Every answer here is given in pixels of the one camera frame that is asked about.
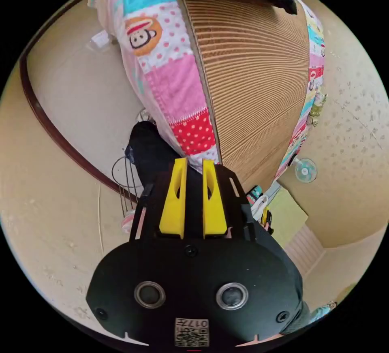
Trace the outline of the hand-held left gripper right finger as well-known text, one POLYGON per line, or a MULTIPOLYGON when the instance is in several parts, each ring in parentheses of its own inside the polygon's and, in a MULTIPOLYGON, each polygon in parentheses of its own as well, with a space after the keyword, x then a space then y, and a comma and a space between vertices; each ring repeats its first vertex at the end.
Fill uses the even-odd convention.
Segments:
POLYGON ((224 236, 227 221, 212 160, 203 160, 203 235, 224 236))

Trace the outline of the person's left hand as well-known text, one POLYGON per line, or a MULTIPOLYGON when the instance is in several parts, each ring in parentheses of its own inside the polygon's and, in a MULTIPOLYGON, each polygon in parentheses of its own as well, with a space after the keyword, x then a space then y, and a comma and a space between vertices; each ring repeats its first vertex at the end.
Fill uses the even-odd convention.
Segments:
POLYGON ((254 337, 254 340, 249 341, 249 342, 245 342, 245 343, 243 343, 243 344, 236 345, 236 347, 245 347, 245 346, 250 346, 250 345, 265 343, 265 342, 268 342, 268 341, 277 339, 277 338, 279 338, 279 337, 281 337, 281 336, 282 336, 281 334, 275 334, 274 336, 271 336, 271 337, 269 337, 269 338, 260 340, 259 337, 256 335, 256 336, 254 337))

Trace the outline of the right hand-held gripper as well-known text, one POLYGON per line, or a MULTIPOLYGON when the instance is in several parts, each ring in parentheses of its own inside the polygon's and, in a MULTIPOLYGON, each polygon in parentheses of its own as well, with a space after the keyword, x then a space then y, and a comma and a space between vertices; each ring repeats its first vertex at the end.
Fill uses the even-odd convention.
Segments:
POLYGON ((265 208, 263 210, 262 214, 262 223, 265 223, 264 229, 270 234, 273 235, 274 229, 272 228, 271 225, 271 212, 268 208, 265 208))

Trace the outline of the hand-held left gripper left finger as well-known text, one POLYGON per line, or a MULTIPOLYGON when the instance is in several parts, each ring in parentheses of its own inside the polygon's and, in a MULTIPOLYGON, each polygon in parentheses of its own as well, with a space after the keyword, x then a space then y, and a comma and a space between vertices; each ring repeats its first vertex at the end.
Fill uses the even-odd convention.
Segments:
POLYGON ((175 159, 159 224, 162 235, 184 235, 187 166, 186 158, 175 159))

